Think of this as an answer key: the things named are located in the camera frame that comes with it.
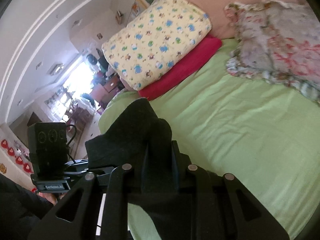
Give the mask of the person's left hand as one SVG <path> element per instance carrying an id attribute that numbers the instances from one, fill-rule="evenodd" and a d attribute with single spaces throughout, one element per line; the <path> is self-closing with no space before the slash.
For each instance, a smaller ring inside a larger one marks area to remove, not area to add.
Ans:
<path id="1" fill-rule="evenodd" d="M 56 205 L 58 201 L 60 201 L 66 193 L 43 193 L 40 192 L 38 194 L 40 197 L 45 198 L 49 202 L 51 202 L 53 205 Z"/>

